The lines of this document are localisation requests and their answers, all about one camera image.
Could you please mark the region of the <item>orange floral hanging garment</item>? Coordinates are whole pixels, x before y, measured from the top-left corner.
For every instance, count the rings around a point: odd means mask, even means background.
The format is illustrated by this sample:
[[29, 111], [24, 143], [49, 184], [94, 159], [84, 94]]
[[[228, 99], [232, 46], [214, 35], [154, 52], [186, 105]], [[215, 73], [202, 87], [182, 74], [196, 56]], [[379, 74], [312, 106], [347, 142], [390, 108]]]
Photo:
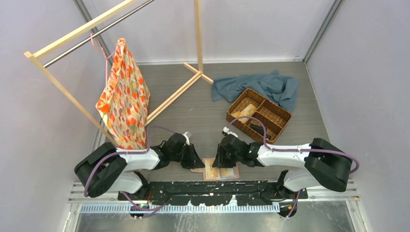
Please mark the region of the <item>orange floral hanging garment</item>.
[[109, 133], [122, 149], [146, 147], [150, 91], [126, 40], [117, 41], [106, 86], [96, 103]]

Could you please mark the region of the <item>pink clothes hanger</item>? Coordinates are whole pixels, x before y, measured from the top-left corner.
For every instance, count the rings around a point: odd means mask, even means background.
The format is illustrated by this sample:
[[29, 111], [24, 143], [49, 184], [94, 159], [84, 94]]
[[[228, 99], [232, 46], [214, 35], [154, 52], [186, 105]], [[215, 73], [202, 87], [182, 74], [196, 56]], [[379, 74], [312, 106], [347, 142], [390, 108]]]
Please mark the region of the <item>pink clothes hanger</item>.
[[105, 86], [107, 86], [108, 76], [109, 76], [108, 75], [108, 61], [116, 53], [116, 49], [112, 53], [109, 53], [109, 55], [107, 55], [106, 52], [104, 51], [104, 48], [101, 45], [101, 42], [100, 42], [99, 39], [97, 39], [97, 44], [99, 46], [99, 49], [97, 49], [97, 46], [95, 45], [93, 36], [94, 36], [94, 33], [91, 33], [90, 34], [90, 41], [92, 43], [92, 46], [93, 46], [93, 48], [94, 48], [94, 50], [96, 51], [97, 54], [100, 53], [100, 52], [102, 53], [102, 55], [104, 57], [104, 60], [105, 60], [105, 69], [104, 69], [104, 71], [105, 71]]

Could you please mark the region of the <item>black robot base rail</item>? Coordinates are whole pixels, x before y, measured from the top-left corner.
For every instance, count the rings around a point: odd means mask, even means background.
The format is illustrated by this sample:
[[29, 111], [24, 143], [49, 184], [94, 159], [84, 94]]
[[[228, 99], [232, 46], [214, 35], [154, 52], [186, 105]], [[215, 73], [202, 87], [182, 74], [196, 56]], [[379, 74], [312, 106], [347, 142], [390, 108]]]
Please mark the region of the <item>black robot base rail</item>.
[[137, 193], [128, 193], [136, 201], [150, 201], [176, 206], [227, 205], [236, 200], [239, 206], [269, 205], [285, 200], [293, 201], [297, 193], [278, 187], [272, 181], [152, 181]]

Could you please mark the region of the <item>blue-grey crumpled cloth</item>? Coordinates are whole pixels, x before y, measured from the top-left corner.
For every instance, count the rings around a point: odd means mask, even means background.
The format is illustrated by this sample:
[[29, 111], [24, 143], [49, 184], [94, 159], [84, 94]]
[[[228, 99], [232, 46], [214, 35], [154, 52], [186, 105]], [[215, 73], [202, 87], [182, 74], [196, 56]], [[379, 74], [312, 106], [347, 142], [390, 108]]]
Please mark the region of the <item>blue-grey crumpled cloth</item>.
[[243, 74], [216, 78], [212, 84], [213, 101], [234, 102], [246, 89], [250, 88], [264, 98], [293, 112], [296, 108], [299, 80], [282, 75], [278, 70], [270, 73]]

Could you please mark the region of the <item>woven wicker divided basket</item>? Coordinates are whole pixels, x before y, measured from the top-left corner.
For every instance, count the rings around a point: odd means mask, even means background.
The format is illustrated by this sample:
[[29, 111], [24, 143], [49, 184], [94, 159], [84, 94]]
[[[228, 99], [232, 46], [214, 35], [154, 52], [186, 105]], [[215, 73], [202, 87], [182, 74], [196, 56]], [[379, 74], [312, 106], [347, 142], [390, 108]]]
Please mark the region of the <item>woven wicker divided basket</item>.
[[261, 123], [255, 121], [254, 119], [249, 119], [246, 123], [242, 123], [239, 120], [233, 123], [233, 126], [238, 128], [244, 134], [249, 136], [256, 142], [263, 141], [263, 135], [260, 135], [256, 131], [250, 128], [250, 124], [264, 125], [266, 128], [266, 133], [272, 135], [271, 140], [266, 140], [268, 144], [274, 144], [278, 137], [283, 133], [285, 127], [291, 119], [291, 113], [276, 105], [269, 99], [263, 97], [256, 91], [248, 88], [239, 97], [234, 100], [231, 106], [227, 110], [226, 120], [231, 122], [234, 118], [231, 113], [236, 111], [242, 111], [249, 104], [253, 104], [257, 107], [255, 113], [251, 116], [258, 119]]

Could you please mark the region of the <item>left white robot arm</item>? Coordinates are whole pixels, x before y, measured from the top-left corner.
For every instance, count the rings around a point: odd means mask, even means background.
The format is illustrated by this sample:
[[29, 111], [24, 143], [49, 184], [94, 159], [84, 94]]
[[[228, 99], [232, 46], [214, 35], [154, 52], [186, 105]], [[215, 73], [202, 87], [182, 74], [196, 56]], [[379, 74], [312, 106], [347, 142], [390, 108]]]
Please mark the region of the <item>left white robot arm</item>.
[[170, 162], [179, 162], [184, 169], [205, 167], [189, 138], [189, 132], [174, 133], [161, 144], [143, 150], [122, 149], [106, 142], [79, 162], [74, 173], [85, 188], [85, 197], [117, 191], [143, 200], [150, 187], [141, 169], [158, 170]]

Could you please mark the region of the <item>yellow credit card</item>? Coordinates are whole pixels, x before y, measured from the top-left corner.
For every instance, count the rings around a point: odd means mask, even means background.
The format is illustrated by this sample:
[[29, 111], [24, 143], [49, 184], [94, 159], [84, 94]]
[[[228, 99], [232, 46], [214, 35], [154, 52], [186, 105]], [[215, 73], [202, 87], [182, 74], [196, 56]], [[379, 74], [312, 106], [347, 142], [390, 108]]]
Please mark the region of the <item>yellow credit card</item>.
[[219, 178], [219, 170], [212, 167], [213, 162], [214, 158], [204, 158], [206, 180]]
[[235, 178], [237, 177], [236, 169], [235, 168], [221, 168], [220, 177], [223, 179]]
[[255, 113], [256, 109], [257, 107], [253, 104], [249, 104], [248, 106], [246, 106], [240, 112], [240, 116], [242, 116], [243, 118], [240, 118], [239, 121], [242, 123], [246, 123], [249, 120], [248, 116], [252, 116]]

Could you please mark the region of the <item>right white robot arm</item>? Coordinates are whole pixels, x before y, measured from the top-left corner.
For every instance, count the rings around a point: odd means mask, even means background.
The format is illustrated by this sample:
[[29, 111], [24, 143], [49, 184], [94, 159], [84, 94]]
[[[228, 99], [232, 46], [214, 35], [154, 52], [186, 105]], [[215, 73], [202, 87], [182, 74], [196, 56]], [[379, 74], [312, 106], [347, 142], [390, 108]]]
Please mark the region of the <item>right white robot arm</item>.
[[285, 166], [277, 181], [276, 192], [289, 198], [295, 192], [323, 186], [335, 192], [347, 189], [353, 158], [321, 138], [303, 145], [247, 144], [227, 127], [218, 144], [212, 164], [215, 168], [233, 168], [238, 162], [248, 167]]

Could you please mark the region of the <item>orange credit card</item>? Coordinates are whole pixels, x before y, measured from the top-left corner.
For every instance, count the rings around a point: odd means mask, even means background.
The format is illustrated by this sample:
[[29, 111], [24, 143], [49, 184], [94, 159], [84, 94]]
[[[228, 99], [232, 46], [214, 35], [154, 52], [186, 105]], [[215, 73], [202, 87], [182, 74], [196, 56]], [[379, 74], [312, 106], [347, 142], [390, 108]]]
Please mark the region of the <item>orange credit card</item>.
[[231, 113], [231, 116], [232, 116], [233, 118], [238, 118], [238, 117], [242, 116], [242, 114], [241, 114], [240, 111], [236, 111], [236, 112], [234, 112], [234, 113]]

